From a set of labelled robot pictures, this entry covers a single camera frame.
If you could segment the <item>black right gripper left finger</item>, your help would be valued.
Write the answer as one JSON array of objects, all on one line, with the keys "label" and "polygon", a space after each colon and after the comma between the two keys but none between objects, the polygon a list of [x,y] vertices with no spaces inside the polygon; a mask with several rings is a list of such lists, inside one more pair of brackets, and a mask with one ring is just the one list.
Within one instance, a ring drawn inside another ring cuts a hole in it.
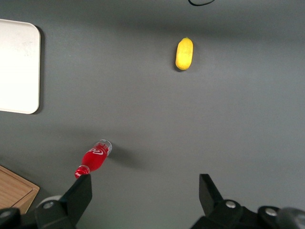
[{"label": "black right gripper left finger", "polygon": [[21,214],[18,208],[0,210],[2,229],[75,229],[92,199],[90,175],[82,175],[60,197],[41,202],[34,210]]}]

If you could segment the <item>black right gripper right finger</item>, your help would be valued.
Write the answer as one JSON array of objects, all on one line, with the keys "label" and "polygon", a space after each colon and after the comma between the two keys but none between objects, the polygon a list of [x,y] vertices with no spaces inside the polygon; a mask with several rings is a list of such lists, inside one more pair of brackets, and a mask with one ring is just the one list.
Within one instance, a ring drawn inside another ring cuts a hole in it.
[{"label": "black right gripper right finger", "polygon": [[238,202],[224,199],[208,174],[199,176],[199,200],[204,216],[193,229],[303,229],[305,212],[297,208],[261,206],[252,212]]}]

